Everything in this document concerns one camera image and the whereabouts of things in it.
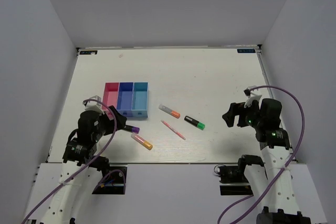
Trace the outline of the black purple cap marker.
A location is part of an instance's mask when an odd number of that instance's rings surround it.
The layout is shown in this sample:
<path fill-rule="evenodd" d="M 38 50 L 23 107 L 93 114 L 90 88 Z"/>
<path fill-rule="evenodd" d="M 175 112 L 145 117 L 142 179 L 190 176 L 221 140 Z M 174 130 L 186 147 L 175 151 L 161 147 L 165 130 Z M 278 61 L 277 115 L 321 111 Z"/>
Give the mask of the black purple cap marker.
<path fill-rule="evenodd" d="M 138 134 L 140 131 L 138 127 L 130 126 L 130 125 L 126 125 L 123 130 L 127 132 L 131 132 L 131 133 L 135 133 L 135 134 Z"/>

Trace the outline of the pink orange cap highlighter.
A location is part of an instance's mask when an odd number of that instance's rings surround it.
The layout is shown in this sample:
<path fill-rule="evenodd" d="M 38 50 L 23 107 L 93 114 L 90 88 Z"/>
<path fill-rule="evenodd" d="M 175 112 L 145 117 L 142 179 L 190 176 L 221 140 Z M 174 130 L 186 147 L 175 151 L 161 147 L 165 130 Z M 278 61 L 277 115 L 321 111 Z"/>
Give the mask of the pink orange cap highlighter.
<path fill-rule="evenodd" d="M 139 135 L 132 133 L 131 137 L 137 141 L 139 144 L 141 144 L 143 147 L 145 147 L 147 150 L 151 150 L 153 148 L 153 145 L 146 141 L 144 138 L 140 137 Z"/>

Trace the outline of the black green cap marker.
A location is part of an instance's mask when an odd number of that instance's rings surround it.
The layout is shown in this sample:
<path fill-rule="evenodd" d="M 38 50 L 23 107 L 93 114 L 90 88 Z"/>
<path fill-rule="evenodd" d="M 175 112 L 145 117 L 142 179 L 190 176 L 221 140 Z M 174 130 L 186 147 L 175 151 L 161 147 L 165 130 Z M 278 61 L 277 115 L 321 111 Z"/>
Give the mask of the black green cap marker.
<path fill-rule="evenodd" d="M 196 120 L 194 118 L 191 118 L 190 116 L 185 116 L 184 120 L 186 122 L 188 122 L 189 124 L 197 127 L 200 130 L 205 129 L 205 124 L 203 124 L 202 122 L 200 122 L 200 121 L 198 121 L 198 120 Z"/>

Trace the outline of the grey orange cap highlighter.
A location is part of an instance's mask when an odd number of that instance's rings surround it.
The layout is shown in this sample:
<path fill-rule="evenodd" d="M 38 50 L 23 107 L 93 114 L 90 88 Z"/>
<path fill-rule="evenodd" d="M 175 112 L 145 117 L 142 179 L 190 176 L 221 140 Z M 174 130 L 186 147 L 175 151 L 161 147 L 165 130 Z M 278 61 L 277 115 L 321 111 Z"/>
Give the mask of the grey orange cap highlighter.
<path fill-rule="evenodd" d="M 170 109 L 170 108 L 168 108 L 168 107 L 166 107 L 162 104 L 159 105 L 159 109 L 162 110 L 163 112 L 177 118 L 177 119 L 179 119 L 180 116 L 181 116 L 178 112 L 176 112 L 176 111 L 174 111 L 174 110 L 172 110 L 172 109 Z"/>

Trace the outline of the thin pink pen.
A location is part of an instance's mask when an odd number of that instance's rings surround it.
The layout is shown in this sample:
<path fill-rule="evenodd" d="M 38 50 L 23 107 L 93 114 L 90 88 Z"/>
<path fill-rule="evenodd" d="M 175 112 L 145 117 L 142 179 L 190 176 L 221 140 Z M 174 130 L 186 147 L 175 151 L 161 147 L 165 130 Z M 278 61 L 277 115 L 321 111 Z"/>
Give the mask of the thin pink pen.
<path fill-rule="evenodd" d="M 186 138 L 180 132 L 178 132 L 176 129 L 172 128 L 167 122 L 165 122 L 164 120 L 161 120 L 161 123 L 164 124 L 168 129 L 170 129 L 178 137 L 180 137 L 183 140 L 186 140 Z"/>

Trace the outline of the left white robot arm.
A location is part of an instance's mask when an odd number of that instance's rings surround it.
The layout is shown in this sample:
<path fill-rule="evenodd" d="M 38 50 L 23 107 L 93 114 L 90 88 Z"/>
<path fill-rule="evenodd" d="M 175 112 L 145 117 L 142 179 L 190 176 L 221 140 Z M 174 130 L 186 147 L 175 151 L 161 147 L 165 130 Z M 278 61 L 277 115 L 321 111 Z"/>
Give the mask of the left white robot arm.
<path fill-rule="evenodd" d="M 75 223 L 94 185 L 110 178 L 109 160 L 97 151 L 97 143 L 103 136 L 114 137 L 116 131 L 124 129 L 127 118 L 114 106 L 103 110 L 105 104 L 95 99 L 85 100 L 84 105 L 78 127 L 68 136 L 58 186 L 27 214 L 23 223 L 47 199 L 51 202 L 40 223 Z"/>

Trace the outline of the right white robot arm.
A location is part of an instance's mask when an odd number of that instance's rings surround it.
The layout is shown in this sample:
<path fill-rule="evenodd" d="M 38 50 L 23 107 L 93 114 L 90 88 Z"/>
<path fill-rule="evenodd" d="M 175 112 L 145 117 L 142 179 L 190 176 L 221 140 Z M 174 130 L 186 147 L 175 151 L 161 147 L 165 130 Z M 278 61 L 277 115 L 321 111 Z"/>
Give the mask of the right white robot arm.
<path fill-rule="evenodd" d="M 286 130 L 280 127 L 282 105 L 274 99 L 231 103 L 222 118 L 228 127 L 250 126 L 256 131 L 261 156 L 243 155 L 238 160 L 235 174 L 248 182 L 255 203 L 248 209 L 258 208 L 257 223 L 310 223 L 297 204 L 289 168 L 291 152 Z"/>

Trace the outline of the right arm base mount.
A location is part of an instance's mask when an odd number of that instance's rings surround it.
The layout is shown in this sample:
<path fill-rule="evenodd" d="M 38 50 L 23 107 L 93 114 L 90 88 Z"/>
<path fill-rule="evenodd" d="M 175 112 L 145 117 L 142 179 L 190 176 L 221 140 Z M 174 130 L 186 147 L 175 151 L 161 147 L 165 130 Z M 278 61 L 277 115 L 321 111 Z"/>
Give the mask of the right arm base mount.
<path fill-rule="evenodd" d="M 244 175 L 245 168 L 251 165 L 264 167 L 261 157 L 242 155 L 237 165 L 216 165 L 214 173 L 219 177 L 220 194 L 222 196 L 251 196 L 251 186 Z"/>

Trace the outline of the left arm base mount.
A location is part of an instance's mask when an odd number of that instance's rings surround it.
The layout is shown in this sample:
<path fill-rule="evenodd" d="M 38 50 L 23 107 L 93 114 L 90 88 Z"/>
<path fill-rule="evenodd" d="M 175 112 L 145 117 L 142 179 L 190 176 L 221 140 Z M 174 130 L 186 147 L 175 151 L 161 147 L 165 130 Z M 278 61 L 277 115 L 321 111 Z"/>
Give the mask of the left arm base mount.
<path fill-rule="evenodd" d="M 102 172 L 102 178 L 95 186 L 93 195 L 124 195 L 128 166 L 110 165 Z"/>

